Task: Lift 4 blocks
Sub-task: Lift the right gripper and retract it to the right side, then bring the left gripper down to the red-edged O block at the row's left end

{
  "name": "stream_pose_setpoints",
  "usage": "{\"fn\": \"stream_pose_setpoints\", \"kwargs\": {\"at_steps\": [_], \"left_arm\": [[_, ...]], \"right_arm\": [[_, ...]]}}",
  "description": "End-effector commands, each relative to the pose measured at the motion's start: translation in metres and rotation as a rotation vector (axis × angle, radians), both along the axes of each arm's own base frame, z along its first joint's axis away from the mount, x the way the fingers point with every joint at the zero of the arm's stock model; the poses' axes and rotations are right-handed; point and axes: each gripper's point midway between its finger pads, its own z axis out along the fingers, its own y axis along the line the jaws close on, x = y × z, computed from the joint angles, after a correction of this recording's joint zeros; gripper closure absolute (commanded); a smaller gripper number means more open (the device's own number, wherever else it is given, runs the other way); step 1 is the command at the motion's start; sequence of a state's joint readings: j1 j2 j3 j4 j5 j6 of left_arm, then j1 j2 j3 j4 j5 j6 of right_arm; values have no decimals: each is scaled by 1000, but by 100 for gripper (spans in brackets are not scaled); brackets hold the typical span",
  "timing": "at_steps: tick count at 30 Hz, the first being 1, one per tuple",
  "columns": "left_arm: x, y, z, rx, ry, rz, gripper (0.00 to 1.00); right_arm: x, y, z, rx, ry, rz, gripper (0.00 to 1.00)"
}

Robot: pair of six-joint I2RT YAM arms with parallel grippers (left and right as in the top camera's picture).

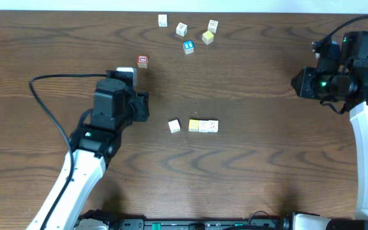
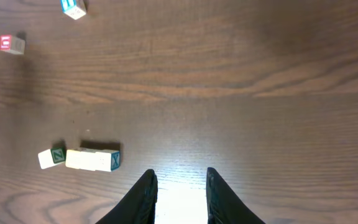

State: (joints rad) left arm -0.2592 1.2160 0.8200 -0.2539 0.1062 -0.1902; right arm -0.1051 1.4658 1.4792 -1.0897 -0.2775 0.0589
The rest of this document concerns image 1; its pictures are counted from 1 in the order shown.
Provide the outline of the plain white block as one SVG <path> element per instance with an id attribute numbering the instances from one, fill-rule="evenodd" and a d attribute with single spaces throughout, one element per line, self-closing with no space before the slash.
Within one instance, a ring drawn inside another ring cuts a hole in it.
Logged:
<path id="1" fill-rule="evenodd" d="M 180 122 L 177 119 L 169 121 L 168 126 L 172 134 L 181 130 Z"/>

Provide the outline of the white block with pattern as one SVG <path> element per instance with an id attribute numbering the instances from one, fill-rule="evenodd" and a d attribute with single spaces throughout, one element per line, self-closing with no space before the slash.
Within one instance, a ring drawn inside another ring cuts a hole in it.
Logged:
<path id="1" fill-rule="evenodd" d="M 199 120 L 198 132 L 209 132 L 210 123 L 208 120 Z"/>

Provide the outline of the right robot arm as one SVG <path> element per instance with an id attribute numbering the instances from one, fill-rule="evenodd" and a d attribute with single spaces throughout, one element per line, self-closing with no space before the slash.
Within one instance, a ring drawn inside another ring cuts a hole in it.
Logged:
<path id="1" fill-rule="evenodd" d="M 312 44 L 318 64 L 304 67 L 291 86 L 300 98 L 319 100 L 338 114 L 349 113 L 356 144 L 358 193 L 353 219 L 294 213 L 283 229 L 368 229 L 368 31 L 344 34 L 342 44 L 330 36 Z"/>

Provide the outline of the yellow block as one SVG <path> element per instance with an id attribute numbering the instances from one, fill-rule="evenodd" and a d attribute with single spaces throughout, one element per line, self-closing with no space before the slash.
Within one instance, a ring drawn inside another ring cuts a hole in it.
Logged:
<path id="1" fill-rule="evenodd" d="M 199 130 L 199 120 L 190 119 L 188 123 L 188 131 L 189 132 L 198 132 Z"/>

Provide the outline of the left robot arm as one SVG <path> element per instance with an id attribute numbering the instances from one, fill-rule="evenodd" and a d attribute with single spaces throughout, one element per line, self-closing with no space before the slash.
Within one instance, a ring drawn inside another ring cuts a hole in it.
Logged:
<path id="1" fill-rule="evenodd" d="M 149 94 L 136 92 L 137 70 L 118 67 L 100 75 L 93 108 L 66 135 L 39 96 L 36 101 L 56 125 L 68 149 L 59 176 L 28 229 L 74 229 L 92 189 L 121 146 L 123 130 L 147 121 Z"/>

